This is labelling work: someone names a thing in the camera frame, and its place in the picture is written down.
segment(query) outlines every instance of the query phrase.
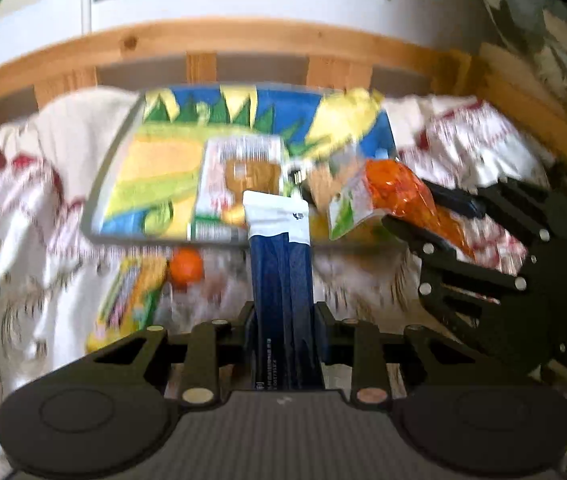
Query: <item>blue package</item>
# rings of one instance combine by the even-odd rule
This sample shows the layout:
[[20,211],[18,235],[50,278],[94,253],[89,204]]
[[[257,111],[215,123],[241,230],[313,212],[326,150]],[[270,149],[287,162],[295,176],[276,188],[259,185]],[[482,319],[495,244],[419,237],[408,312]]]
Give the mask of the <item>blue package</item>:
[[314,337],[308,204],[247,191],[244,207],[258,327],[255,386],[323,388]]

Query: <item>wooden bed frame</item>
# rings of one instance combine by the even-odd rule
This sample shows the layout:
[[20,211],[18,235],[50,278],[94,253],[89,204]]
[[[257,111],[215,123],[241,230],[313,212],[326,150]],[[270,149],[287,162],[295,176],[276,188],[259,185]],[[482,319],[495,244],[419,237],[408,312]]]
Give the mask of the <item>wooden bed frame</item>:
[[431,91],[491,102],[567,161],[567,118],[491,72],[478,57],[316,23],[206,18],[117,28],[56,44],[0,67],[0,99],[34,88],[39,108],[99,85],[98,69],[185,54],[188,83],[217,81],[217,53],[308,57],[306,85],[369,88],[373,68],[425,76]]

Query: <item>round joint cover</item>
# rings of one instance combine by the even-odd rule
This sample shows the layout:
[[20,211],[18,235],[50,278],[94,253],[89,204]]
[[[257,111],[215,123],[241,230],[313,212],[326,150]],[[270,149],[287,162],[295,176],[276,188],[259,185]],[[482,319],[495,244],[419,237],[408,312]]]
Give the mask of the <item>round joint cover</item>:
[[169,414],[152,386],[37,384],[0,408],[0,444],[10,461],[40,476],[121,470],[156,444]]
[[567,400],[544,386],[420,386],[401,425],[414,445],[457,470],[525,476],[567,449]]

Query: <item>blue and yellow pattern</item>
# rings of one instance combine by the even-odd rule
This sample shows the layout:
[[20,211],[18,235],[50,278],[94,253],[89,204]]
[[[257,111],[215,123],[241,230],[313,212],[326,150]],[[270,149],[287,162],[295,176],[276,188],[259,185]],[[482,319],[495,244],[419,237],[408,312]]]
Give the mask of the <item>blue and yellow pattern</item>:
[[378,96],[362,89],[208,86],[146,94],[143,124],[119,169],[102,234],[186,237],[205,142],[233,134],[275,134],[288,156],[318,160],[355,142],[365,156],[394,151]]

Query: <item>orange fruit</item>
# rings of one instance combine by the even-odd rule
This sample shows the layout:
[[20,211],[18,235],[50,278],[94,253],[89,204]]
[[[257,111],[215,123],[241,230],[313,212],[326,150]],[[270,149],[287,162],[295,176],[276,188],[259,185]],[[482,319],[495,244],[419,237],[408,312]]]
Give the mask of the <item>orange fruit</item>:
[[168,270],[174,285],[186,289],[188,285],[203,279],[203,258],[196,249],[177,248],[172,254]]

